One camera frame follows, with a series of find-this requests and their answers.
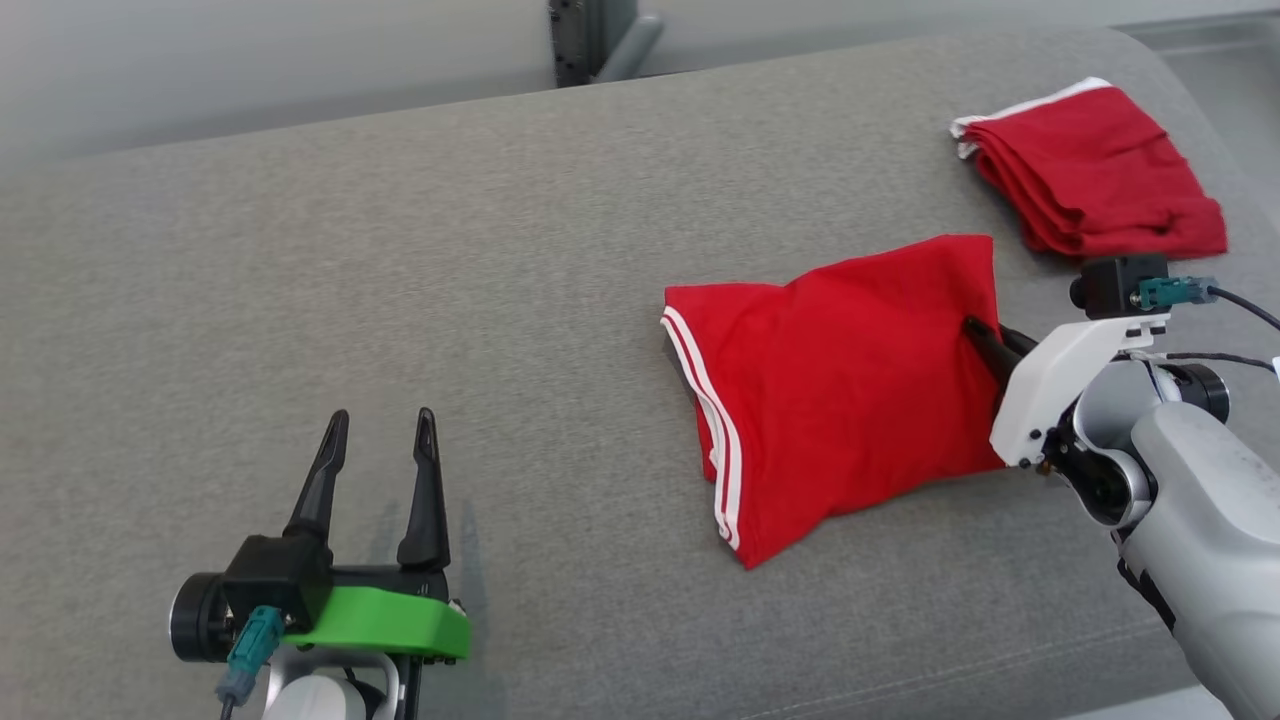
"cable connector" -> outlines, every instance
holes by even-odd
[[[275,607],[265,605],[253,609],[244,623],[244,629],[227,656],[227,673],[214,691],[224,707],[239,707],[248,702],[248,696],[257,683],[257,671],[280,647],[284,637],[284,618]]]
[[[1216,302],[1217,296],[1208,288],[1217,287],[1215,278],[1197,278],[1181,275],[1178,278],[1148,278],[1138,283],[1138,291],[1129,296],[1129,302],[1134,307],[1151,310],[1152,307],[1169,307],[1190,302],[1204,305]]]

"black cable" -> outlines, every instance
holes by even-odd
[[[1165,357],[1170,360],[1222,360],[1225,363],[1239,363],[1240,365],[1262,368],[1272,374],[1276,372],[1275,365],[1266,360],[1244,357],[1243,355],[1233,355],[1230,352],[1165,352]]]
[[[1216,296],[1221,297],[1222,300],[1226,300],[1228,302],[1234,302],[1234,304],[1239,305],[1240,307],[1244,307],[1249,313],[1253,313],[1258,318],[1262,318],[1263,320],[1266,320],[1267,324],[1271,325],[1272,328],[1280,331],[1280,319],[1276,319],[1276,316],[1272,315],[1271,313],[1267,313],[1262,307],[1258,307],[1257,305],[1249,302],[1248,300],[1240,297],[1239,295],[1235,295],[1234,292],[1231,292],[1229,290],[1222,290],[1222,288],[1216,287],[1216,286],[1210,286],[1207,292],[1210,295],[1216,295]]]

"white stripe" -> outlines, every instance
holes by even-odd
[[[1091,90],[1098,90],[1101,87],[1111,87],[1111,83],[1102,78],[1087,77],[1070,87],[1059,90],[1053,95],[1046,95],[1044,97],[1037,97],[1034,100],[1028,100],[1025,102],[1010,105],[1009,108],[1005,108],[1004,110],[993,115],[966,115],[964,118],[956,118],[951,120],[951,137],[960,140],[961,137],[964,137],[964,133],[969,129],[969,126],[972,126],[973,123],[980,123],[983,120],[998,120],[1000,118],[1007,118],[1009,115],[1025,113],[1032,108],[1039,108],[1042,105],[1048,105],[1050,102],[1057,102],[1064,97],[1070,97],[1073,95],[1079,95],[1082,92],[1088,92]],[[973,151],[977,149],[978,145],[974,142],[961,142],[959,147],[956,147],[956,152],[960,155],[960,159],[964,160],[969,158],[969,155],[973,155]]]
[[[707,364],[703,363],[703,354],[698,350],[694,333],[689,329],[689,324],[685,323],[685,318],[678,310],[668,305],[663,310],[662,324],[667,328],[667,333],[671,334],[677,355],[681,356],[680,363],[685,369],[685,377],[689,378],[689,384],[692,386],[694,392],[710,404],[716,424],[721,425],[723,423],[722,439],[726,442],[721,451],[722,461],[716,471],[716,520],[721,523],[721,537],[728,541],[730,547],[737,550],[742,539],[737,529],[739,509],[742,500],[742,443],[737,437],[737,427],[733,424],[733,419],[730,418],[728,410],[724,409],[724,404],[721,402],[719,395],[716,393],[716,388],[712,386],[710,375],[707,373]],[[684,356],[684,348],[689,350],[687,359]],[[703,405],[704,415],[707,415],[705,407],[707,405]],[[728,465],[727,474],[724,473],[724,465]],[[723,502],[723,514],[721,512],[722,497],[726,500]]]
[[[710,460],[716,468],[716,496],[712,500],[712,510],[716,512],[716,524],[719,527],[721,537],[728,539],[728,525],[724,523],[723,512],[721,512],[721,498],[724,493],[724,425],[721,421],[719,411],[712,405],[710,397],[707,397],[707,393],[699,387],[698,378],[694,375],[694,368],[685,354],[685,346],[681,343],[680,334],[676,332],[672,322],[667,315],[663,315],[660,322],[662,327],[667,328],[671,345],[675,346],[676,356],[680,357],[680,366],[685,370],[685,380],[689,383],[689,388],[694,391],[694,395],[698,396],[698,404],[703,407],[703,418],[712,432]]]

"clothing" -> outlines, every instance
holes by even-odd
[[[961,158],[1018,209],[1036,251],[1078,258],[1226,252],[1226,225],[1190,165],[1117,87],[1087,78],[951,123]]]
[[[666,300],[716,521],[748,569],[824,518],[1002,466],[988,443],[997,387],[961,332],[966,315],[998,323],[989,237]]]

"gray fabric surface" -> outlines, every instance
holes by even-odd
[[[1079,319],[947,122],[1105,77],[1172,133],[1280,307],[1275,234],[1166,68],[1110,31],[870,46],[88,159],[0,184],[0,716],[216,712],[170,598],[283,527],[352,413],[332,544],[388,561],[440,419],[475,657],[424,717],[1053,717],[1188,684],[1069,491],[1016,471],[826,523],[746,573],[663,356],[673,283],[992,233],[1004,319]],[[1220,304],[1169,350],[1270,356]],[[1275,380],[1224,370],[1272,464]],[[928,442],[923,434],[922,442]]]

